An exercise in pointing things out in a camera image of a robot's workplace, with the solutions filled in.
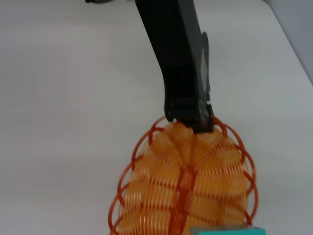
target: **orange spring toy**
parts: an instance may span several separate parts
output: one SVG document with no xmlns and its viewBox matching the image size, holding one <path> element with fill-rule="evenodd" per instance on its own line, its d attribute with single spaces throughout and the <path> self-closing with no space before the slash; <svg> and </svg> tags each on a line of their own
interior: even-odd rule
<svg viewBox="0 0 313 235">
<path fill-rule="evenodd" d="M 110 235 L 186 235 L 190 227 L 252 224 L 258 206 L 255 165 L 238 134 L 212 118 L 213 133 L 194 134 L 179 122 L 157 127 L 163 117 L 144 134 L 118 182 L 109 211 Z M 130 180 L 122 186 L 129 170 Z"/>
</svg>

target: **white table surface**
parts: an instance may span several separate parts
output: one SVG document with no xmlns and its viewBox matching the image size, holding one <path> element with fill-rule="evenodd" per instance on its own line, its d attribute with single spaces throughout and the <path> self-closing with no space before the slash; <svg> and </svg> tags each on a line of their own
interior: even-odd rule
<svg viewBox="0 0 313 235">
<path fill-rule="evenodd" d="M 163 115 L 132 1 L 0 3 L 0 234 L 103 235 L 120 173 Z M 311 233 L 313 87 L 261 0 L 196 0 L 215 114 L 258 170 L 255 224 Z"/>
</svg>

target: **orange wire loop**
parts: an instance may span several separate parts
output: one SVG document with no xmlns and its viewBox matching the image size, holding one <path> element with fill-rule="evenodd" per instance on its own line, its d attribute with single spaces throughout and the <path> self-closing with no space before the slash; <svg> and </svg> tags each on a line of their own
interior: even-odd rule
<svg viewBox="0 0 313 235">
<path fill-rule="evenodd" d="M 110 235 L 180 235 L 189 234 L 191 226 L 252 225 L 259 202 L 255 164 L 239 135 L 212 118 L 221 131 L 215 128 L 214 133 L 191 135 L 192 130 L 178 122 L 157 127 L 165 119 L 162 117 L 140 138 L 110 206 Z M 145 151 L 138 154 L 144 141 Z M 130 169 L 131 180 L 122 186 Z M 229 188 L 217 188 L 222 185 Z M 247 198 L 252 191 L 254 206 L 249 214 Z M 120 210 L 113 224 L 117 201 Z"/>
</svg>

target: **teal object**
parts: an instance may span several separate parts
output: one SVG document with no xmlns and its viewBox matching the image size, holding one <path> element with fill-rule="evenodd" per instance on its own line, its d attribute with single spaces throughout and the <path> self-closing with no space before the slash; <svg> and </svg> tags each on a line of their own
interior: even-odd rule
<svg viewBox="0 0 313 235">
<path fill-rule="evenodd" d="M 190 235 L 266 235 L 266 231 L 257 227 L 192 228 Z"/>
</svg>

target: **orange wire frame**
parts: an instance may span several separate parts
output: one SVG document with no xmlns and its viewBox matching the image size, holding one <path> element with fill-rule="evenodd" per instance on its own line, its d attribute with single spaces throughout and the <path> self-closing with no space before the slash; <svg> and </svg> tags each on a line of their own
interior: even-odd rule
<svg viewBox="0 0 313 235">
<path fill-rule="evenodd" d="M 239 149 L 241 151 L 241 154 L 242 154 L 241 163 L 243 163 L 246 159 L 248 159 L 248 162 L 251 165 L 252 175 L 250 175 L 248 172 L 244 171 L 244 176 L 250 181 L 250 187 L 248 188 L 248 190 L 246 192 L 247 196 L 249 196 L 252 193 L 252 191 L 254 191 L 254 207 L 253 207 L 253 210 L 252 210 L 251 214 L 249 214 L 247 211 L 245 211 L 246 224 L 252 225 L 252 220 L 255 217 L 255 214 L 256 214 L 257 208 L 258 208 L 258 203 L 259 203 L 258 189 L 256 187 L 255 164 L 254 164 L 253 159 L 251 158 L 250 154 L 246 151 L 244 143 L 241 140 L 241 138 L 239 137 L 239 135 L 231 127 L 222 123 L 217 117 L 212 116 L 212 118 L 214 120 L 214 125 L 217 125 L 220 127 L 220 129 L 222 130 L 222 133 L 225 137 L 228 136 L 227 130 L 229 130 L 235 136 L 235 138 L 238 142 L 238 144 L 235 144 L 235 147 L 237 149 Z M 151 145 L 153 133 L 154 132 L 162 132 L 164 130 L 164 128 L 162 128 L 162 127 L 157 127 L 157 125 L 164 119 L 165 119 L 165 117 L 161 117 L 160 119 L 158 119 L 153 124 L 151 129 L 149 131 L 147 131 L 141 137 L 141 139 L 138 141 L 137 145 L 134 148 L 133 154 L 132 154 L 131 163 L 125 168 L 125 170 L 123 171 L 123 173 L 119 179 L 119 182 L 117 185 L 117 195 L 115 196 L 115 198 L 112 201 L 112 204 L 111 204 L 110 210 L 109 210 L 109 215 L 108 215 L 108 224 L 109 224 L 109 228 L 111 230 L 110 235 L 119 235 L 119 232 L 116 231 L 116 228 L 123 219 L 123 217 L 121 216 L 117 219 L 117 221 L 114 224 L 112 222 L 112 214 L 113 214 L 113 210 L 115 208 L 117 201 L 119 201 L 119 203 L 122 206 L 125 206 L 125 201 L 123 199 L 122 194 L 128 188 L 129 183 L 127 183 L 125 186 L 122 187 L 123 180 L 124 180 L 126 174 L 128 173 L 128 171 L 130 169 L 132 169 L 132 171 L 134 171 L 135 163 L 143 157 L 142 154 L 137 156 L 138 149 L 139 149 L 140 145 L 143 143 L 143 141 L 148 137 L 148 143 L 149 143 L 149 145 Z"/>
</svg>

